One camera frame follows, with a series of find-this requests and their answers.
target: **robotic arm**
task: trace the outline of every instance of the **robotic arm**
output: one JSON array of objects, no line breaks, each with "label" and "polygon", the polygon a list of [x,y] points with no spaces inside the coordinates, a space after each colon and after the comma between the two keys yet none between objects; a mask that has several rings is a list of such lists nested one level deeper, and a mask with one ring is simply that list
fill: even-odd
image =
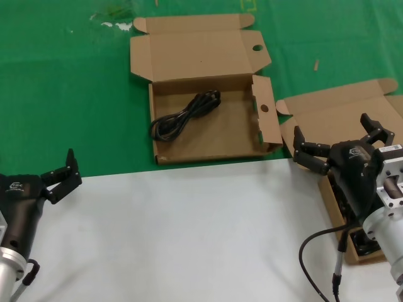
[{"label": "robotic arm", "polygon": [[[56,204],[81,183],[72,149],[65,167],[41,176],[0,174],[0,302],[16,301],[39,270],[36,261],[29,257],[45,201]],[[15,282],[25,274],[27,262],[34,265],[33,270],[12,295]]]},{"label": "robotic arm", "polygon": [[[394,133],[384,129],[378,121],[371,120],[367,114],[362,114],[360,121],[367,135],[360,140],[333,146],[306,142],[296,126],[293,160],[316,173],[327,175],[331,171],[334,174],[336,185],[355,214],[355,222],[363,227],[370,240],[378,242],[390,263],[390,273],[400,286],[397,296],[402,302],[403,147],[391,145]],[[385,146],[373,147],[377,141]],[[343,263],[340,258],[335,270],[339,271],[339,276],[336,273],[339,280]]]}]

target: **box lid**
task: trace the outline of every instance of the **box lid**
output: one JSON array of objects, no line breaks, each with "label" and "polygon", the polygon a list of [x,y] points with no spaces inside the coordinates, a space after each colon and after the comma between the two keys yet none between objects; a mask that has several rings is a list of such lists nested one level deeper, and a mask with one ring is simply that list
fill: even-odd
[{"label": "box lid", "polygon": [[291,153],[295,126],[308,142],[332,145],[360,139],[366,134],[360,116],[367,113],[395,132],[394,143],[403,143],[403,99],[385,96],[396,89],[394,79],[375,79],[279,100],[278,114],[292,115],[280,125],[281,135]]},{"label": "box lid", "polygon": [[136,18],[131,71],[153,82],[253,74],[271,63],[251,14]]}]

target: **cardboard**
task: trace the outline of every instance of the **cardboard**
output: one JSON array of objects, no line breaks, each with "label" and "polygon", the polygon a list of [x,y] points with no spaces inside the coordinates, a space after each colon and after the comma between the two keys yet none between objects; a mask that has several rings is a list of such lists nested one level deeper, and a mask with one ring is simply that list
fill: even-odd
[{"label": "cardboard", "polygon": [[280,126],[283,139],[291,154],[297,125],[307,142],[357,140],[366,135],[360,117],[367,113],[395,133],[394,143],[403,143],[403,96],[386,96],[396,89],[395,80],[376,79],[279,100],[278,114],[292,115]]},{"label": "cardboard", "polygon": [[255,157],[282,146],[270,79],[254,75],[271,63],[259,31],[242,30],[251,14],[136,18],[147,35],[130,40],[132,73],[149,84],[151,120],[177,113],[208,90],[221,105],[192,119],[173,142],[154,142],[159,164]]},{"label": "cardboard", "polygon": [[[331,182],[328,176],[323,176],[319,181],[319,189],[322,194],[322,198],[326,207],[327,212],[329,213],[330,220],[332,221],[333,227],[339,227],[345,224],[345,220],[340,212],[338,202],[336,201],[336,197],[334,196]],[[350,233],[355,232],[361,228],[354,228],[350,231]],[[336,237],[339,240],[342,232],[337,232]],[[347,251],[344,255],[344,259],[349,265],[362,265],[362,264],[372,264],[377,262],[386,261],[385,255],[381,250],[378,250],[370,255],[366,256],[358,256],[353,241],[351,237],[348,237],[347,243]]]}]

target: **green background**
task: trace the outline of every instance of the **green background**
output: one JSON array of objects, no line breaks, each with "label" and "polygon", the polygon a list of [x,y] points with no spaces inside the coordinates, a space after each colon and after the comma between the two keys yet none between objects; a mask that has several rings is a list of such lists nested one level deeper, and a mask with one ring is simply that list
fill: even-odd
[{"label": "green background", "polygon": [[158,8],[154,0],[2,0],[0,173],[62,166],[69,147],[83,176],[166,169],[153,161],[147,81],[129,71],[129,38],[138,33],[101,24],[241,12],[263,33],[275,99],[403,81],[401,0],[159,0]]}]

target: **white table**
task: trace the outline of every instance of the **white table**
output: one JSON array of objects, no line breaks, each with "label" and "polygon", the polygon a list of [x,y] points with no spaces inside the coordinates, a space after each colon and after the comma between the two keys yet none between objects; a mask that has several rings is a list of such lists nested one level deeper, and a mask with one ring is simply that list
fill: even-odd
[{"label": "white table", "polygon": [[[46,204],[20,301],[322,301],[298,263],[331,226],[318,178],[290,160],[85,178]],[[305,251],[331,301],[335,250],[326,235]],[[344,266],[341,301],[396,301],[389,269]]]}]

